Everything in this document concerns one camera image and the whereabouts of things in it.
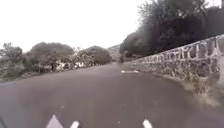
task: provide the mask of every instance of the asphalt road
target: asphalt road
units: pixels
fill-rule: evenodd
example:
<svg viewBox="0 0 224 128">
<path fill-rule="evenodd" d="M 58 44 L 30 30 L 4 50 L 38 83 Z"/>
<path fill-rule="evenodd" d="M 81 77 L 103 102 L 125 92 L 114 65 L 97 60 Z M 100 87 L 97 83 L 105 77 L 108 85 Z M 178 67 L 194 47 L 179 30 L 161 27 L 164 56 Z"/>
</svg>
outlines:
<svg viewBox="0 0 224 128">
<path fill-rule="evenodd" d="M 46 128 L 55 114 L 64 128 L 223 128 L 224 111 L 198 107 L 179 83 L 148 73 L 100 67 L 0 84 L 0 116 L 8 128 Z"/>
</svg>

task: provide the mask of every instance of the foliage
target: foliage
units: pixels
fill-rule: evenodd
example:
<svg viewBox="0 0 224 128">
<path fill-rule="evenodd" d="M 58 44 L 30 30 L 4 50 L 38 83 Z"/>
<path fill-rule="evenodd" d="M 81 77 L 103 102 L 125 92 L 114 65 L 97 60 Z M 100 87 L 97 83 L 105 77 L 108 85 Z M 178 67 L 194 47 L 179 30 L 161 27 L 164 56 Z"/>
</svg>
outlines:
<svg viewBox="0 0 224 128">
<path fill-rule="evenodd" d="M 0 76 L 18 77 L 24 73 L 22 49 L 5 43 L 0 49 Z"/>
<path fill-rule="evenodd" d="M 224 33 L 224 10 L 205 0 L 152 0 L 139 6 L 140 27 L 122 42 L 124 57 L 147 56 Z"/>
<path fill-rule="evenodd" d="M 22 61 L 22 49 L 20 47 L 13 47 L 11 43 L 5 43 L 3 48 L 0 49 L 2 63 L 15 64 Z"/>
<path fill-rule="evenodd" d="M 90 65 L 102 65 L 109 63 L 112 59 L 109 52 L 99 46 L 92 46 L 79 53 L 82 60 L 88 60 Z"/>
<path fill-rule="evenodd" d="M 67 61 L 68 56 L 73 54 L 73 49 L 68 45 L 42 42 L 31 49 L 29 56 L 32 62 L 38 63 L 42 67 L 50 66 L 53 71 L 58 60 Z"/>
</svg>

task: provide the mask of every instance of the vegetation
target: vegetation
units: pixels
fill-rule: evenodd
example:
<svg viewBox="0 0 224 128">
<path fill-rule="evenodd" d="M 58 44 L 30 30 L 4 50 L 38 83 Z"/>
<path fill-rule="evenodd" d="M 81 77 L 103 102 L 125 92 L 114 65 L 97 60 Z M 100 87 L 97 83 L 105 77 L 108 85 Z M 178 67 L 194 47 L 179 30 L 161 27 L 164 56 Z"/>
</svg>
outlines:
<svg viewBox="0 0 224 128">
<path fill-rule="evenodd" d="M 224 10 L 206 8 L 205 0 L 152 0 L 139 6 L 140 27 L 120 47 L 137 58 L 222 34 Z"/>
<path fill-rule="evenodd" d="M 41 42 L 23 53 L 20 47 L 5 43 L 0 49 L 0 78 L 103 65 L 110 61 L 108 51 L 98 46 L 80 50 L 61 43 Z"/>
</svg>

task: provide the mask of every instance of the sky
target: sky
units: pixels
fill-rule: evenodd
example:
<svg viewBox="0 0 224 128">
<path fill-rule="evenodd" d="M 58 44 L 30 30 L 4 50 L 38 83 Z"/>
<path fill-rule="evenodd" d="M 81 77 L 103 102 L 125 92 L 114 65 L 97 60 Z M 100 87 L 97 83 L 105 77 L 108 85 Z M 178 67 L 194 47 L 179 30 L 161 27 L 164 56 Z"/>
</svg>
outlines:
<svg viewBox="0 0 224 128">
<path fill-rule="evenodd" d="M 0 47 L 11 42 L 26 52 L 40 42 L 81 48 L 120 44 L 138 28 L 137 6 L 144 1 L 0 0 Z"/>
</svg>

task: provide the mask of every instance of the white road marking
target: white road marking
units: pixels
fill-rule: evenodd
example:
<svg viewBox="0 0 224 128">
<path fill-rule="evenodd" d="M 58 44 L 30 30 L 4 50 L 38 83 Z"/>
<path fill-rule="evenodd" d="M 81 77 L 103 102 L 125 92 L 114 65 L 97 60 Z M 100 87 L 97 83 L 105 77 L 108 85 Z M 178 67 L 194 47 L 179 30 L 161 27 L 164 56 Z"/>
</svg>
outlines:
<svg viewBox="0 0 224 128">
<path fill-rule="evenodd" d="M 139 73 L 139 71 L 137 71 L 137 70 L 134 70 L 134 71 L 121 70 L 121 73 Z"/>
<path fill-rule="evenodd" d="M 74 121 L 73 123 L 72 123 L 72 126 L 70 127 L 70 128 L 78 128 L 79 127 L 79 122 L 78 121 Z"/>
<path fill-rule="evenodd" d="M 55 115 L 52 116 L 46 128 L 63 128 Z"/>
<path fill-rule="evenodd" d="M 143 124 L 144 128 L 152 128 L 151 123 L 147 119 L 145 119 L 142 124 Z"/>
</svg>

